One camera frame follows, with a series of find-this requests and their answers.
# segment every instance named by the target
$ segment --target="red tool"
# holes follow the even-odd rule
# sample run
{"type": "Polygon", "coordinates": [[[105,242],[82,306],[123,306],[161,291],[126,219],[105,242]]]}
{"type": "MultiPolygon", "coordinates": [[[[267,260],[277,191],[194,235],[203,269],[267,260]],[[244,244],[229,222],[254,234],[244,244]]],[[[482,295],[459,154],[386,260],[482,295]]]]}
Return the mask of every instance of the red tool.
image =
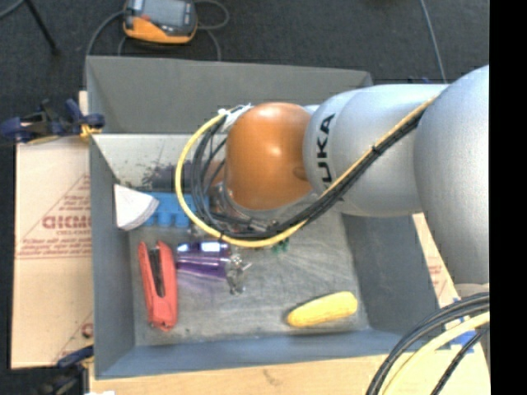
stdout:
{"type": "Polygon", "coordinates": [[[148,322],[168,332],[178,319],[177,276],[172,250],[161,241],[154,249],[148,250],[147,245],[141,242],[138,257],[148,322]]]}

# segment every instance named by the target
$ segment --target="plastic corn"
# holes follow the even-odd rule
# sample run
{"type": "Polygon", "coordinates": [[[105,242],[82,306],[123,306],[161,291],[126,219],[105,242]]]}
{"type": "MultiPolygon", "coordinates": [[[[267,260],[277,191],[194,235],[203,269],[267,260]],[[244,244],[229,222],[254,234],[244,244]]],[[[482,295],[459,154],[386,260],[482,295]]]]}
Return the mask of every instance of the plastic corn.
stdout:
{"type": "Polygon", "coordinates": [[[287,323],[304,328],[346,318],[357,311],[357,299],[350,291],[340,291],[308,301],[287,315],[287,323]]]}

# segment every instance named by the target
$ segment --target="blue clamp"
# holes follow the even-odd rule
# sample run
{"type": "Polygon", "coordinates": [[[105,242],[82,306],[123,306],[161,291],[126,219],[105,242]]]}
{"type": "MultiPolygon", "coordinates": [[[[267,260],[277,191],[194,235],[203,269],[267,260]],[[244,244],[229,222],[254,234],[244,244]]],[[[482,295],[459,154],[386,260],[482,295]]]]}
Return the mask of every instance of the blue clamp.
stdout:
{"type": "Polygon", "coordinates": [[[73,99],[67,100],[65,106],[67,113],[57,114],[49,101],[43,100],[34,113],[4,121],[0,124],[0,132],[15,143],[27,143],[46,137],[80,135],[85,127],[100,131],[105,126],[102,114],[84,115],[73,99]]]}
{"type": "MultiPolygon", "coordinates": [[[[190,219],[183,211],[178,202],[175,193],[172,192],[144,192],[159,201],[157,209],[152,216],[148,218],[143,225],[152,226],[159,225],[162,227],[175,226],[177,228],[187,228],[190,225],[190,219]]],[[[194,200],[190,194],[183,195],[184,200],[192,212],[196,212],[194,200]]],[[[205,198],[205,203],[208,204],[208,198],[205,198]]]]}

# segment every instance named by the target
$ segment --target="blue block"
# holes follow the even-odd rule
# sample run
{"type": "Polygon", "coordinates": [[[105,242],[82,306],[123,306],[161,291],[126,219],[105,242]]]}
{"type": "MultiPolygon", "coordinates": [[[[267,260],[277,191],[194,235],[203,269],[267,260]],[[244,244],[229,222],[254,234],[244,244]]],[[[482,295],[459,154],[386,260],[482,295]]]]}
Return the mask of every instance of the blue block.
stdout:
{"type": "MultiPolygon", "coordinates": [[[[183,208],[178,202],[175,193],[171,192],[144,192],[151,195],[159,201],[157,209],[152,216],[145,221],[143,225],[152,226],[159,225],[163,227],[177,227],[186,228],[190,225],[190,219],[184,213],[183,208]]],[[[190,208],[190,211],[196,212],[194,200],[190,194],[183,195],[184,200],[190,208]]],[[[208,198],[205,198],[205,203],[208,204],[208,198]]]]}

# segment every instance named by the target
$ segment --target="white object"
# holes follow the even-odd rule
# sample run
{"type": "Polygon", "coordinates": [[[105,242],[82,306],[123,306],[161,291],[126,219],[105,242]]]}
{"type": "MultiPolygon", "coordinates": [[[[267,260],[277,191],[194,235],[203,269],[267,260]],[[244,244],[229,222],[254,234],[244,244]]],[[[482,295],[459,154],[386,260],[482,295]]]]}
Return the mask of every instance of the white object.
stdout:
{"type": "Polygon", "coordinates": [[[149,194],[114,184],[115,216],[121,230],[142,225],[156,210],[159,201],[149,194]]]}

